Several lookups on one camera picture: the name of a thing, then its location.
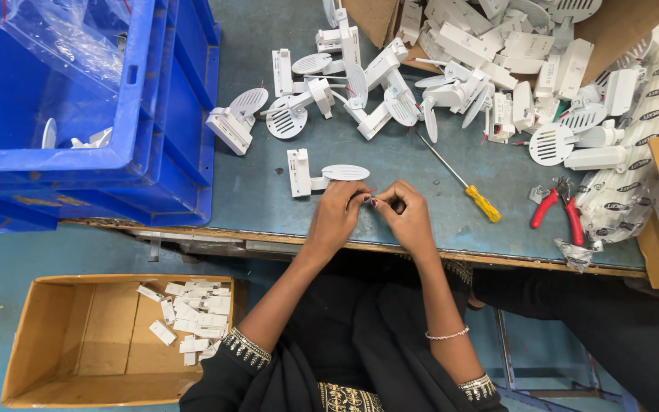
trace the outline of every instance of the woman's left hand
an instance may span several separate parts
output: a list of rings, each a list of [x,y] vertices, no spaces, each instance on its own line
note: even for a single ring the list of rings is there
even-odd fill
[[[303,251],[325,264],[347,242],[357,225],[363,201],[371,198],[368,185],[358,181],[332,181],[314,209]]]

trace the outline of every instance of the woman's right hand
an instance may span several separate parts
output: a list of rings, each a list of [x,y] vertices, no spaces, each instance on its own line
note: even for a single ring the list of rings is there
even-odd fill
[[[404,180],[397,180],[385,192],[371,200],[371,205],[388,222],[401,246],[415,259],[426,254],[438,256],[426,198]]]

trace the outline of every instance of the blue floor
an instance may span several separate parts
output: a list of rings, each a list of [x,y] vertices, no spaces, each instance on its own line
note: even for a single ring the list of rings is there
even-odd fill
[[[60,226],[57,232],[0,235],[0,394],[14,333],[32,279],[63,274],[161,273],[235,276],[251,281],[255,303],[281,275],[281,262],[218,259],[190,265],[177,254],[162,251],[160,262],[147,262],[149,247],[118,235],[87,227]],[[470,313],[470,336],[490,377],[502,384],[493,311]],[[508,316],[508,329],[518,386],[527,389],[567,389],[571,380],[587,382],[581,350],[575,337],[559,322]],[[600,370],[604,389],[619,393],[619,385]],[[599,399],[560,403],[586,412],[622,411]],[[508,399],[513,412],[537,411]],[[88,408],[92,412],[172,412],[177,405]]]

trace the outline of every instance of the yellow screwdriver handle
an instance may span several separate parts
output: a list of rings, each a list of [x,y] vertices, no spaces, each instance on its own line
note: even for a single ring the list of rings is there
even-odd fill
[[[483,212],[487,215],[487,217],[490,218],[490,220],[495,223],[497,221],[500,221],[502,219],[502,215],[500,212],[497,211],[497,209],[492,207],[492,204],[490,204],[487,199],[482,197],[480,192],[477,192],[477,188],[474,187],[474,185],[471,185],[467,187],[467,189],[464,190],[465,193],[469,194],[469,196],[474,199],[474,203],[477,203],[477,206],[482,209]]]

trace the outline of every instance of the blue workbench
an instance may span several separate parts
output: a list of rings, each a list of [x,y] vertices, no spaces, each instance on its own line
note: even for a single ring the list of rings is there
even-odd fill
[[[330,29],[319,0],[266,0],[250,2],[212,2],[215,20],[223,27],[222,54],[217,105],[227,107],[240,93],[258,87],[261,81],[275,99],[271,50],[288,48],[292,61],[316,53],[314,37],[318,29]],[[362,65],[372,61],[379,49],[360,32]],[[404,78],[417,93],[413,83],[429,72],[401,67]],[[366,112],[382,101],[382,90],[370,93]],[[461,129],[463,116],[445,108],[436,108],[439,142],[435,148],[469,184],[500,211],[503,218],[492,224],[463,191],[463,186],[434,157],[415,133],[396,121],[389,123],[369,142],[356,130],[357,124],[341,105],[335,104],[333,117],[325,119],[316,105],[308,108],[305,130],[296,137],[279,140],[273,137],[261,119],[253,127],[253,141],[248,153],[239,157],[216,138],[212,218],[205,229],[245,230],[287,235],[306,235],[320,194],[292,199],[286,151],[306,148],[311,175],[332,164],[354,164],[371,172],[365,180],[380,191],[396,179],[411,183],[426,196],[434,226],[436,245],[454,254],[476,257],[477,262],[500,262],[488,258],[510,258],[535,264],[563,262],[554,238],[571,241],[571,230],[563,204],[555,204],[540,229],[530,228],[536,204],[528,200],[532,187],[554,187],[553,177],[569,176],[578,184],[583,173],[572,172],[563,165],[545,167],[529,156],[527,146],[481,145],[484,117]],[[415,126],[426,135],[423,122]],[[516,135],[511,142],[528,140],[528,134]],[[360,212],[360,221],[351,240],[370,243],[396,243],[388,226],[371,210]],[[620,268],[645,266],[635,239],[606,245],[594,262]]]

